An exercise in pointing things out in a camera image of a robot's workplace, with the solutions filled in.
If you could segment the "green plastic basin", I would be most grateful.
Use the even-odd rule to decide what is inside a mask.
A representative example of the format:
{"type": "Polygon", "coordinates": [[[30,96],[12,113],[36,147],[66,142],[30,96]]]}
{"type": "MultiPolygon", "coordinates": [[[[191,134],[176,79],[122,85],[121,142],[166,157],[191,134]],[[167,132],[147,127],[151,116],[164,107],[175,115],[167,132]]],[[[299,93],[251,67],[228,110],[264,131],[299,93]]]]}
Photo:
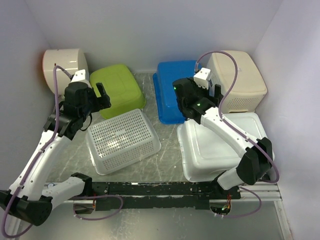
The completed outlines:
{"type": "Polygon", "coordinates": [[[100,93],[96,84],[102,83],[110,97],[111,107],[100,111],[104,119],[111,119],[135,109],[143,109],[146,105],[146,98],[141,88],[124,64],[115,64],[92,72],[89,82],[97,96],[100,96],[100,93]]]}

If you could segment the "blue plastic tray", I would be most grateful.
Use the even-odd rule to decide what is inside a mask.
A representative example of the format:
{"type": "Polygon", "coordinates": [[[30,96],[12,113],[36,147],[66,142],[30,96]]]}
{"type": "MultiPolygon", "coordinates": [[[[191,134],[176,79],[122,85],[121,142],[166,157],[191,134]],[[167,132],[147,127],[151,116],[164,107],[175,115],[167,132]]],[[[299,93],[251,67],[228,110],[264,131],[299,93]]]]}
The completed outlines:
{"type": "Polygon", "coordinates": [[[194,82],[195,60],[167,61],[157,66],[153,83],[158,118],[164,124],[182,124],[188,118],[200,122],[214,103],[202,96],[194,82]]]}

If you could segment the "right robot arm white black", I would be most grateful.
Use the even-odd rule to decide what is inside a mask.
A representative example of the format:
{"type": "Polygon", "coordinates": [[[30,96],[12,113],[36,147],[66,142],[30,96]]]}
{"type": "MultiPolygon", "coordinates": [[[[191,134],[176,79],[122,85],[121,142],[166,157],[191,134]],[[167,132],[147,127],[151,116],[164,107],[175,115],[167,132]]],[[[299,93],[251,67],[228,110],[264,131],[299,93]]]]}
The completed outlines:
{"type": "Polygon", "coordinates": [[[273,145],[263,135],[251,113],[222,114],[220,96],[197,86],[192,78],[172,84],[177,106],[185,118],[177,128],[185,178],[190,182],[213,182],[212,193],[218,199],[230,189],[254,185],[273,166],[273,145]]]}

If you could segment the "aluminium rail frame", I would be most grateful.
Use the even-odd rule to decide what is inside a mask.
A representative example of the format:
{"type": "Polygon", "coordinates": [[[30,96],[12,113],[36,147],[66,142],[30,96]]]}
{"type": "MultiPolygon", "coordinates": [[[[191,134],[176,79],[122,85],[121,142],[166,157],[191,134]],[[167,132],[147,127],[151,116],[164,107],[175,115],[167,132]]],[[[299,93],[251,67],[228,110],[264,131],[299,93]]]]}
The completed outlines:
{"type": "MultiPolygon", "coordinates": [[[[54,183],[56,186],[57,184],[61,184],[62,182],[51,182],[51,183],[54,183]]],[[[48,188],[48,184],[49,183],[44,184],[44,187],[43,187],[44,190],[52,190],[54,188],[54,187],[48,188]]],[[[234,201],[245,201],[245,202],[257,201],[259,204],[262,204],[263,202],[273,202],[276,207],[277,217],[279,220],[283,237],[286,240],[292,239],[293,236],[292,236],[289,224],[287,223],[286,214],[284,209],[281,206],[282,197],[277,184],[259,181],[254,185],[245,184],[245,185],[240,185],[238,187],[239,187],[240,199],[231,199],[230,197],[228,197],[226,202],[223,202],[221,200],[212,200],[210,201],[210,209],[207,209],[207,210],[211,211],[216,217],[219,217],[221,219],[230,219],[231,215],[229,211],[232,207],[232,202],[234,201]]],[[[79,202],[81,201],[84,201],[88,205],[89,209],[96,210],[96,204],[93,196],[73,197],[64,201],[63,203],[67,201],[72,201],[75,205],[79,204],[79,202]]],[[[121,209],[121,208],[111,209],[111,211],[113,211],[114,214],[119,213],[121,210],[124,210],[124,209],[121,209]]],[[[7,222],[12,222],[13,220],[23,221],[19,218],[9,215],[8,212],[2,219],[1,233],[7,239],[14,239],[19,237],[19,234],[17,233],[12,234],[7,232],[6,224],[7,222]]],[[[28,222],[26,223],[30,227],[34,226],[28,222]]]]}

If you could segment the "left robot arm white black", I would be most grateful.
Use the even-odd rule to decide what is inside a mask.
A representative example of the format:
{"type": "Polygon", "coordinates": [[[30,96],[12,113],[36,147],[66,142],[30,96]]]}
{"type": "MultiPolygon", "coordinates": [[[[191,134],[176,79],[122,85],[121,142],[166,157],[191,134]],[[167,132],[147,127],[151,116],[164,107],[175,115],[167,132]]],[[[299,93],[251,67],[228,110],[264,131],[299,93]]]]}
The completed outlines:
{"type": "Polygon", "coordinates": [[[71,143],[78,131],[92,114],[111,107],[103,84],[96,83],[97,96],[91,86],[84,82],[71,82],[65,89],[65,97],[59,102],[44,125],[44,131],[36,150],[22,173],[9,187],[0,192],[0,206],[9,215],[30,223],[42,225],[51,211],[64,201],[80,197],[89,199],[94,192],[92,178],[74,173],[52,190],[44,185],[54,162],[71,143]]]}

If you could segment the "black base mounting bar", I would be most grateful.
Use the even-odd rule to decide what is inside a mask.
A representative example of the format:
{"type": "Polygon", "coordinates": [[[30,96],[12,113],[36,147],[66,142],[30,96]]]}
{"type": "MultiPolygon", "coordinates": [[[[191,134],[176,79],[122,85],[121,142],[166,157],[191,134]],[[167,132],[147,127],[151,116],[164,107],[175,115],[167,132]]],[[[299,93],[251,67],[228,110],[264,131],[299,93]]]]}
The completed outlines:
{"type": "Polygon", "coordinates": [[[193,208],[209,210],[210,201],[241,198],[239,187],[224,190],[206,182],[92,182],[84,191],[94,197],[97,211],[121,209],[193,208]]]}

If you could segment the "white cylindrical container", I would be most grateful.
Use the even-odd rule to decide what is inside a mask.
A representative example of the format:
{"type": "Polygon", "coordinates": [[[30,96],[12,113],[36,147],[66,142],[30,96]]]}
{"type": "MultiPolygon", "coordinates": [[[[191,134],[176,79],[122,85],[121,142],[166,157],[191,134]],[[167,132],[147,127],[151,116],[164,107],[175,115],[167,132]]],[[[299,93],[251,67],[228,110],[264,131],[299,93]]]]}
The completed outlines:
{"type": "Polygon", "coordinates": [[[76,71],[87,70],[88,64],[84,52],[80,48],[48,49],[42,58],[42,71],[49,89],[54,93],[54,66],[61,66],[74,76],[76,71]]]}

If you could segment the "clear plastic tray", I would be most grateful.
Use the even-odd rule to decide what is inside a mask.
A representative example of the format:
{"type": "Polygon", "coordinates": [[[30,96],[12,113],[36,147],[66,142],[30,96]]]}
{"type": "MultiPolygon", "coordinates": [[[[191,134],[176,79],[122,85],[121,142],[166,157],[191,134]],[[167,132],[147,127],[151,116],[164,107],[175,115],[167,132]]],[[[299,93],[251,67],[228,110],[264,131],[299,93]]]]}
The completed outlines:
{"type": "Polygon", "coordinates": [[[86,141],[91,162],[100,176],[140,162],[162,147],[150,120],[140,109],[90,126],[86,141]]]}

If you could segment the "beige perforated plastic basket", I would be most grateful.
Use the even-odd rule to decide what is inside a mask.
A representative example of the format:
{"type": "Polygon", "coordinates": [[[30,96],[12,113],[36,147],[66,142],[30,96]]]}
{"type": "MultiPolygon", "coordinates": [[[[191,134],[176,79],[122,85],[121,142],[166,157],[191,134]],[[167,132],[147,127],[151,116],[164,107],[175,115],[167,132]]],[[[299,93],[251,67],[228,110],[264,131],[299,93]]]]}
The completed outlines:
{"type": "MultiPolygon", "coordinates": [[[[222,104],[221,112],[254,112],[268,92],[264,79],[248,53],[235,50],[226,52],[235,59],[237,78],[222,104]]],[[[221,94],[225,95],[235,76],[233,61],[224,54],[212,53],[206,67],[211,70],[212,83],[220,85],[221,94]]]]}

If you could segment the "white plastic tub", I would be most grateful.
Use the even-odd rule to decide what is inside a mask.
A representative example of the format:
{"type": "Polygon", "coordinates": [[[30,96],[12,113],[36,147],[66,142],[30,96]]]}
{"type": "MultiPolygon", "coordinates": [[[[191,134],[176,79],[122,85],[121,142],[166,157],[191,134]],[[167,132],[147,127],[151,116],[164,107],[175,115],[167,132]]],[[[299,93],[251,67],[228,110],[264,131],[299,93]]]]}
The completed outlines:
{"type": "MultiPolygon", "coordinates": [[[[249,135],[251,140],[267,137],[254,112],[228,113],[225,119],[249,135]]],[[[182,155],[184,177],[189,182],[213,181],[223,171],[236,167],[241,158],[238,152],[213,130],[190,119],[179,125],[177,137],[182,155]]]]}

